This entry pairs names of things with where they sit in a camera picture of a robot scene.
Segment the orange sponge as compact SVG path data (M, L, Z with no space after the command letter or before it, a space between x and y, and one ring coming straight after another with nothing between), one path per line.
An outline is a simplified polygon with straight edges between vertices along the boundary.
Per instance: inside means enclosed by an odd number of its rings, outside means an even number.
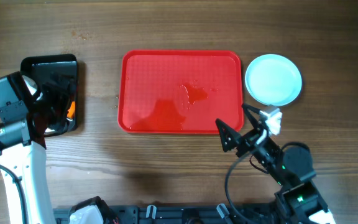
M73 120L75 118L75 102L72 101L67 111L67 119Z

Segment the light blue plate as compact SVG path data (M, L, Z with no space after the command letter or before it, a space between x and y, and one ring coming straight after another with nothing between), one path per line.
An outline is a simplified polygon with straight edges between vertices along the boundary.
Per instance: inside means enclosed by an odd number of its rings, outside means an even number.
M300 96L303 79L298 67L288 58L265 54L248 65L244 84L250 96L259 103L285 106Z

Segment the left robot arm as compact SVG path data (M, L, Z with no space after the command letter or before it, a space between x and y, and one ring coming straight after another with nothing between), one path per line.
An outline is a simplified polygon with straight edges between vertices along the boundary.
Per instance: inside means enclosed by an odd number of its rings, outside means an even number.
M46 178L47 129L68 131L74 78L51 73L31 93L22 74L0 78L0 170L11 223L55 223Z

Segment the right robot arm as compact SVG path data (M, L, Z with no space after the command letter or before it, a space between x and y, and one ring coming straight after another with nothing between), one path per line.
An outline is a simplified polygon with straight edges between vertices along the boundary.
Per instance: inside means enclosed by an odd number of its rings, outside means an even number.
M256 169L270 175L280 186L269 203L247 204L237 207L230 196L227 201L232 213L222 204L217 210L227 222L240 218L242 223L328 223L335 220L327 203L313 183L316 172L310 148L302 142L288 142L279 146L272 140L281 130L282 112L275 106L260 110L243 104L242 109L252 130L241 135L224 121L216 126L223 151L236 149L238 159L230 166L225 184L236 166L244 159L256 159Z

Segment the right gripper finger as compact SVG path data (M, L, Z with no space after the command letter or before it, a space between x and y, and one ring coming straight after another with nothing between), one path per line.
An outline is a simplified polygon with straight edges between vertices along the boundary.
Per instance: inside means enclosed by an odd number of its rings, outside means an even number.
M215 120L224 152L231 151L241 143L241 135L220 119Z
M243 112L244 114L246 115L247 119L250 121L252 127L254 129L262 129L262 124L259 123L259 121L251 114L251 113L254 113L254 114L257 114L259 115L260 114L260 109L258 108L255 108L251 105L248 105L248 104L242 104L242 109L243 109Z

